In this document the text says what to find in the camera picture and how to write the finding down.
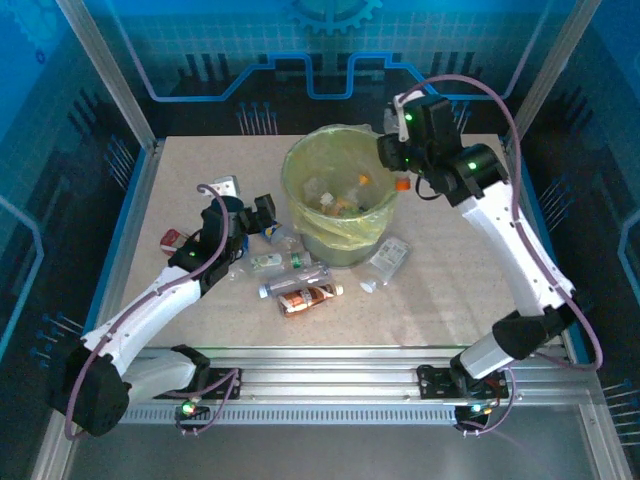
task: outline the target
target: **beige work surface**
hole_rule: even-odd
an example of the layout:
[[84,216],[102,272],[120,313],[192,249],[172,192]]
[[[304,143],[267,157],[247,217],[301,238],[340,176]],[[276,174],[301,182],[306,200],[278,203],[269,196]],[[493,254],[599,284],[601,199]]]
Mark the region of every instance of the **beige work surface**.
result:
[[[280,167],[298,136],[169,137],[164,146],[123,305],[146,289],[166,266],[160,238],[169,228],[201,227],[208,199],[198,183],[235,174],[246,204],[271,193],[277,217],[290,215],[280,187]],[[503,158],[495,135],[464,135]],[[430,193],[424,185],[424,194]],[[273,300],[260,300],[259,280],[236,273],[220,281],[173,319],[149,344],[215,346],[465,345],[487,333],[514,309],[502,273],[480,236],[444,198],[421,201],[399,195],[389,230],[413,247],[407,264],[384,289],[365,293],[348,270],[335,270],[344,295],[292,319]],[[269,251],[258,235],[252,253]]]

